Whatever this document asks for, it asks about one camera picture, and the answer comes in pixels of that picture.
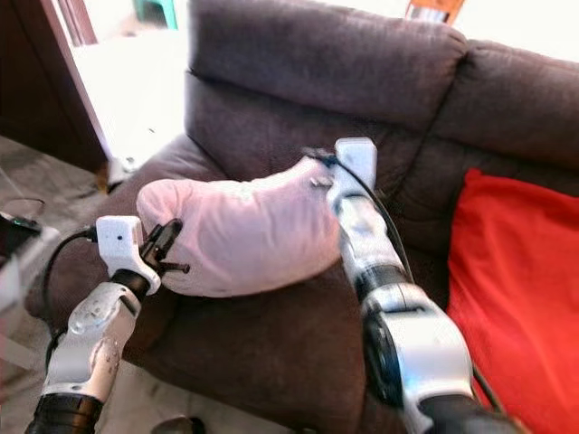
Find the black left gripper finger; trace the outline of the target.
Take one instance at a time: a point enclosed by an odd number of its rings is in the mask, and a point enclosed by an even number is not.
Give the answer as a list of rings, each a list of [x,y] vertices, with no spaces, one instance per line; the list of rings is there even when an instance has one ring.
[[[183,228],[181,219],[173,219],[165,224],[158,224],[147,236],[147,256],[165,258]]]

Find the pale pink pillow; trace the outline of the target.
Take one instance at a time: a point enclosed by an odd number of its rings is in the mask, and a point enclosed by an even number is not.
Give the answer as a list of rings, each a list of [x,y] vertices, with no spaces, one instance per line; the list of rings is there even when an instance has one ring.
[[[138,192],[142,223],[181,220],[166,255],[187,273],[163,277],[173,292],[192,297],[240,297],[297,284],[339,260],[338,223],[327,206],[330,178],[314,158],[247,182],[157,179]]]

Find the black round floor object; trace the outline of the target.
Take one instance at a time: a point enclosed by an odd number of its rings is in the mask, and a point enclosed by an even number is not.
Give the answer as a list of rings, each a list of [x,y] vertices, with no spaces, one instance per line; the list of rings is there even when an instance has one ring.
[[[138,161],[134,156],[112,157],[107,164],[102,191],[111,193],[117,186],[131,178],[138,169]]]

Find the grey-brown fabric sofa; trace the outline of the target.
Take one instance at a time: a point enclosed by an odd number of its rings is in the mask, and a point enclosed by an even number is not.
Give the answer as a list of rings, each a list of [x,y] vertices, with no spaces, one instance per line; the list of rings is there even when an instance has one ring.
[[[157,179],[249,181],[368,137],[413,275],[446,306],[469,169],[579,195],[579,61],[310,0],[191,0],[189,14],[185,128],[84,221],[132,214]],[[124,358],[291,429],[400,433],[365,393],[360,332],[332,266],[252,297],[146,298]]]

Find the red pillow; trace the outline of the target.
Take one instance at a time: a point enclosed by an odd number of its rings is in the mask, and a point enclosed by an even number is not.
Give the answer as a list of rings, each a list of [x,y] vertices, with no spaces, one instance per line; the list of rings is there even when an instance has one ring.
[[[505,410],[579,434],[579,197],[467,171],[448,269],[448,313]]]

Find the black electronic device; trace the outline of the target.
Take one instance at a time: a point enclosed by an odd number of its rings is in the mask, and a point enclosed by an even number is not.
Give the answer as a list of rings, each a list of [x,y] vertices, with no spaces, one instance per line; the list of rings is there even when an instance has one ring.
[[[0,263],[4,266],[16,255],[26,242],[42,234],[43,227],[37,221],[24,216],[0,212]]]

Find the dark robot foot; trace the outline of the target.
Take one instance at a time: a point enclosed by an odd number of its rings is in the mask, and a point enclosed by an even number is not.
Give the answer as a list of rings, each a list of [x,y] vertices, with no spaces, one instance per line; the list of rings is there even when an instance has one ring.
[[[206,434],[206,426],[197,417],[179,416],[158,422],[149,434]]]

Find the orange wooden chair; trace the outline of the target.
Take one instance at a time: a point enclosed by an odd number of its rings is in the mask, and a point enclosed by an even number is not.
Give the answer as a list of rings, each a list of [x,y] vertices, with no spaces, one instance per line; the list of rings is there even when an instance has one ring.
[[[414,21],[453,25],[466,0],[408,0],[404,17]]]

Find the dark brown wooden door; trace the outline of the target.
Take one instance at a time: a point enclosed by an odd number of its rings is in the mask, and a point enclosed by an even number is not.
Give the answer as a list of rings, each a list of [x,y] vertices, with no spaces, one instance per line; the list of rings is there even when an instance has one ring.
[[[98,176],[110,156],[51,0],[0,0],[1,136]]]

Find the green plastic stool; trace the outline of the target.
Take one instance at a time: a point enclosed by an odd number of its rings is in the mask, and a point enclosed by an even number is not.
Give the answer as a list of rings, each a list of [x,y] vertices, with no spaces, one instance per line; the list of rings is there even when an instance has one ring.
[[[132,0],[136,18],[143,24],[164,24],[166,29],[179,28],[176,0]]]

